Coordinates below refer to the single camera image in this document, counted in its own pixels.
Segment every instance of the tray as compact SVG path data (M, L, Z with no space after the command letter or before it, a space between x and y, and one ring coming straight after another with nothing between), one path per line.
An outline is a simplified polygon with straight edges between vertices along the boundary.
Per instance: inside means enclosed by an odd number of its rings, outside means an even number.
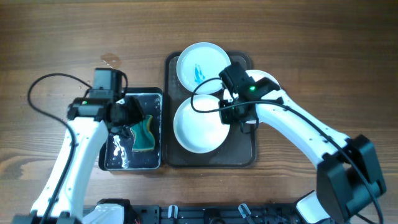
M245 70L252 69L251 59L240 51L226 52L231 62L239 62ZM238 124L231 125L224 143L206 154L195 154L184 149L177 141L173 130L173 120L177 108L191 92L185 89L177 78L176 65L181 52L171 53L165 60L164 85L164 123L163 158L171 167L197 168L242 168L251 165L257 159L256 133L242 134ZM222 98L223 90L212 94ZM254 129L249 125L245 129Z
M125 98L135 96L145 114L153 116L150 131L155 137L155 149L148 152L133 152L134 135L129 138L109 134L99 152L98 166L102 170L151 170L161 164L163 93L160 88L128 88ZM121 147L115 146L117 138Z

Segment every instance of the wooden table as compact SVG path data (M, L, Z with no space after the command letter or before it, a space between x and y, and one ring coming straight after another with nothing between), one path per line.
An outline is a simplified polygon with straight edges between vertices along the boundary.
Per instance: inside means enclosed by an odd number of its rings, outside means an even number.
M50 175L65 128L30 109L29 85L62 72L91 82L101 55L121 59L129 86L163 88L164 59L195 42L242 50L321 121L376 145L387 182L386 223L398 222L398 19L393 1L86 0L0 6L0 221L28 213ZM49 78L34 103L65 118L84 88ZM315 169L285 137L262 124L250 169L103 172L95 165L85 204L293 202L315 189ZM376 220L373 206L362 211Z

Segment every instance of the green object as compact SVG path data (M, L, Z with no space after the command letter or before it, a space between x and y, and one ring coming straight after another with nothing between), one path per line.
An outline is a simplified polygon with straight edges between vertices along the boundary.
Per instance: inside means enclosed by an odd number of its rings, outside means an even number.
M145 120L130 128L134 135L133 151L142 152L155 149L155 137L149 129L151 121L152 115L147 115Z

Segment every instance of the blue mark on plate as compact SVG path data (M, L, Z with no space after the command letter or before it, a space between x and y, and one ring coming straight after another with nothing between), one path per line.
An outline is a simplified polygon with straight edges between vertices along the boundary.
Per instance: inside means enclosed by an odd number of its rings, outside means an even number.
M200 69L200 65L195 64L195 83L201 84L206 77L203 75Z

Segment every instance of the plate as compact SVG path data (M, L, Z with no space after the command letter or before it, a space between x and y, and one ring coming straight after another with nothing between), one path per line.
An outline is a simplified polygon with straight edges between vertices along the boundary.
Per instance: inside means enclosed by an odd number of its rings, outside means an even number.
M269 73L261 71L261 70L246 70L246 73L250 76L253 77L254 81L258 81L264 77L269 78L271 81L274 83L278 84L278 81ZM229 94L229 91L227 89L224 90L224 100L232 100L231 95ZM246 124L255 124L256 121L247 121Z
M212 43L197 43L187 47L177 60L177 77L180 83L189 91L203 81L219 77L218 74L231 61L226 52ZM206 83L197 91L198 94L212 94L222 89L221 81Z
M219 112L197 113L191 107L191 98L186 99L174 116L174 135L178 143L193 153L213 151L226 139L228 124L221 124ZM196 95L193 105L197 110L219 108L220 100L211 95Z

